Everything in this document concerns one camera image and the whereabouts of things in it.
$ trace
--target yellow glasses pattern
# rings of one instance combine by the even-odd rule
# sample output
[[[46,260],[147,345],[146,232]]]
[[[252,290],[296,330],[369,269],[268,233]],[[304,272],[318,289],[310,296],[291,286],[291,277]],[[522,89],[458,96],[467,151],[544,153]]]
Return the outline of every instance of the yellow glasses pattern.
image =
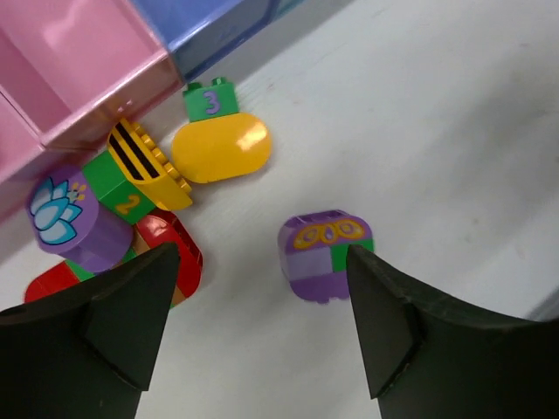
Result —
[[[303,251],[317,242],[334,244],[341,238],[357,240],[365,235],[365,229],[356,221],[343,219],[334,223],[308,225],[295,237],[293,247]]]

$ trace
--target pink box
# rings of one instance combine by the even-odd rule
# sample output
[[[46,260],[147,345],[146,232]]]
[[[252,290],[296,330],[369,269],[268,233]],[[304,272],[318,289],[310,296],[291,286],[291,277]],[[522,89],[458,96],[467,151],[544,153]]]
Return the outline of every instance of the pink box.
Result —
[[[183,84],[127,0],[2,0],[0,57],[0,219],[52,165]]]

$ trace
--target black stripe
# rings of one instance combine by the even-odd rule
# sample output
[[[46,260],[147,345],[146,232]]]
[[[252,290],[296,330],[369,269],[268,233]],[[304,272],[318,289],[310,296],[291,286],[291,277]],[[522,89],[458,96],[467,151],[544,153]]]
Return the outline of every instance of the black stripe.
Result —
[[[126,169],[128,170],[128,172],[130,172],[130,175],[132,175],[132,177],[134,177],[134,179],[137,181],[143,181],[143,177],[141,177],[140,172],[138,171],[136,166],[130,161],[130,159],[122,149],[119,142],[116,140],[116,138],[114,138],[114,135],[111,134],[108,137],[108,143],[113,148],[114,152],[119,156],[119,159],[121,159],[122,164],[126,166]]]
[[[124,141],[128,144],[132,152],[136,155],[136,157],[138,158],[142,166],[148,171],[149,175],[154,179],[159,177],[159,173],[157,172],[157,169],[155,169],[154,166],[149,162],[148,157],[146,157],[146,155],[140,150],[140,148],[132,139],[132,137],[126,130],[126,128],[123,127],[120,122],[116,124],[116,130],[122,136]]]

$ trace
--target flower petal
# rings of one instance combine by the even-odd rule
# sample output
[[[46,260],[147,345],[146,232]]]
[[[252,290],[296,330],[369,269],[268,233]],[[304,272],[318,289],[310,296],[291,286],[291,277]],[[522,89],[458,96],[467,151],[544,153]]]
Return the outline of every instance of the flower petal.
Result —
[[[48,203],[52,199],[52,179],[47,177],[43,183],[41,183],[37,190],[35,191],[35,195],[29,204],[29,211],[32,215],[37,214],[39,208],[45,203]]]
[[[63,196],[66,196],[67,193],[68,181],[63,181],[52,191],[52,199],[62,198]]]
[[[81,214],[81,211],[82,209],[78,205],[69,203],[66,209],[64,210],[64,212],[62,213],[62,215],[60,216],[60,219],[66,220],[68,223],[71,223],[73,220],[76,219],[76,216]]]
[[[44,204],[38,209],[37,214],[33,217],[33,223],[37,230],[48,230],[64,213],[70,200],[68,198],[55,199]]]
[[[40,231],[39,236],[46,244],[62,244],[76,237],[76,230],[64,220],[58,220],[48,230]]]

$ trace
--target blue box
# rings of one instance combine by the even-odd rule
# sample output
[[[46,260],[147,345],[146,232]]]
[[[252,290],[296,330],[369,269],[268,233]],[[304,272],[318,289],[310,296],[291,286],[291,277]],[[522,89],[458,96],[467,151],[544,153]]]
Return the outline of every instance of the blue box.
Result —
[[[186,81],[303,0],[132,0]]]

